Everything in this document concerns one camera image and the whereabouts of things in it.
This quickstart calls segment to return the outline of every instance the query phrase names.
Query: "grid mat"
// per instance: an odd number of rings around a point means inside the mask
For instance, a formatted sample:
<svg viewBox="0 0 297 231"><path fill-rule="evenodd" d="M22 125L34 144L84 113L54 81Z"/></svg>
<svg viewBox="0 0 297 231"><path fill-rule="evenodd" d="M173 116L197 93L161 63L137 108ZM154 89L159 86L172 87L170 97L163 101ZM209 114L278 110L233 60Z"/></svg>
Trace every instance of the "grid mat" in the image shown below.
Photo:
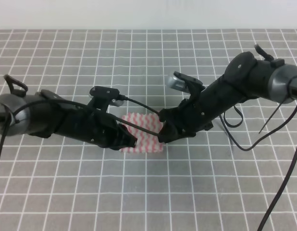
<svg viewBox="0 0 297 231"><path fill-rule="evenodd" d="M242 51L297 65L297 30L0 30L0 94L9 73L29 93L49 89L88 103L94 85L155 109L187 97L168 89L170 71L205 85ZM284 105L264 132L291 114ZM245 121L231 129L250 146L277 104L251 100ZM133 103L117 116L147 113ZM228 121L240 119L234 110ZM68 138L7 138L0 162L0 231L255 231L279 188L297 144L297 115L253 151L230 145L220 121L209 132L172 142L160 154L123 154ZM297 165L266 231L297 230Z"/></svg>

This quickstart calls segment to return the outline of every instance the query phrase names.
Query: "white wall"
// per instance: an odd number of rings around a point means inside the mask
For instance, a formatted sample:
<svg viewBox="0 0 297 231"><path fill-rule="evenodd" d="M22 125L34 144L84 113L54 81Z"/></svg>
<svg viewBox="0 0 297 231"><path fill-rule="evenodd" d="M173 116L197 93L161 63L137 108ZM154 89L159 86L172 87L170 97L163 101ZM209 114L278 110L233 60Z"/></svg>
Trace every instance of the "white wall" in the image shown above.
<svg viewBox="0 0 297 231"><path fill-rule="evenodd" d="M297 28L297 0L0 0L0 28Z"/></svg>

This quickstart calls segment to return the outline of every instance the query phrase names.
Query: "red and white striped towel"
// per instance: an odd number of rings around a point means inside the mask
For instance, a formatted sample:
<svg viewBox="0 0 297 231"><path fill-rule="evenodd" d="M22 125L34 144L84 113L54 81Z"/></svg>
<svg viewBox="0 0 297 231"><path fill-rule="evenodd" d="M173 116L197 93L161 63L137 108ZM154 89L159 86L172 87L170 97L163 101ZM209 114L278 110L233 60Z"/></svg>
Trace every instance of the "red and white striped towel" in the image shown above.
<svg viewBox="0 0 297 231"><path fill-rule="evenodd" d="M156 133L159 133L162 128L162 123L159 121L158 116L153 113L145 115L139 113L128 113L127 115L122 116L122 119ZM120 149L121 152L159 153L163 151L163 144L159 143L156 136L140 131L129 125L125 126L138 140L135 148L122 148Z"/></svg>

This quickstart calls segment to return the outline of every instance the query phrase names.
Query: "table surface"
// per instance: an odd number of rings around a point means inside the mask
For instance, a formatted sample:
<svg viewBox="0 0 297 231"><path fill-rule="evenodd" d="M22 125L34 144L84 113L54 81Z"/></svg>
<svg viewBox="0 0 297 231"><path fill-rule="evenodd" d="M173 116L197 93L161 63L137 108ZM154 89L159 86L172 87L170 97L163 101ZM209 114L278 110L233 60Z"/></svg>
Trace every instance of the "table surface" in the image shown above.
<svg viewBox="0 0 297 231"><path fill-rule="evenodd" d="M258 43L297 65L297 30L0 30L2 75L29 93L49 89L87 103L94 85L156 109L187 96L166 88L171 71L205 85L242 51ZM291 114L284 105L262 134ZM251 100L231 129L250 146L276 103ZM118 116L147 113L135 104L111 107ZM236 123L234 110L226 114ZM281 131L242 152L214 120L209 132L164 146L159 154L128 154L52 135L6 139L0 162L0 231L255 231L287 172L297 144L297 115ZM297 164L266 231L297 230Z"/></svg>

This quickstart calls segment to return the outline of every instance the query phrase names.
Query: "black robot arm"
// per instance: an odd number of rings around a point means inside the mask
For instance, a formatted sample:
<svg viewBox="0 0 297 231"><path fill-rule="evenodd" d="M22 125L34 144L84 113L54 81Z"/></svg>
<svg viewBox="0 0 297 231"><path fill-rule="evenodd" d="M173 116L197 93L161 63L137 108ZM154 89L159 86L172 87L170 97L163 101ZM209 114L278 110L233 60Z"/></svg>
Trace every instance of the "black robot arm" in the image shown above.
<svg viewBox="0 0 297 231"><path fill-rule="evenodd" d="M249 51L241 53L207 88L200 81L175 72L168 85L189 92L190 98L178 107L160 111L165 123L159 141L194 137L198 131L211 129L213 119L249 99L262 97L277 103L297 100L297 66L285 64L283 59L274 60L258 45L256 50L265 60L255 59Z"/></svg>
<svg viewBox="0 0 297 231"><path fill-rule="evenodd" d="M198 131L211 129L213 119L249 99L262 97L278 103L297 100L297 78L293 78L297 76L297 66L285 64L283 59L274 60L259 46L256 50L265 60L255 59L251 52L241 53L207 88L195 78L174 72L168 85L190 93L190 97L177 107L158 113L164 122L160 133L155 134L159 141L168 143L194 137ZM49 90L28 95L24 83L9 75L4 78L11 93L0 95L0 134L7 115L12 113L8 136L29 134L48 138L55 133L114 150L135 146L137 139L117 123L118 118L106 113L109 105L119 106L122 100L128 100L117 89L93 87L92 100L83 107ZM19 111L32 102L37 103Z"/></svg>

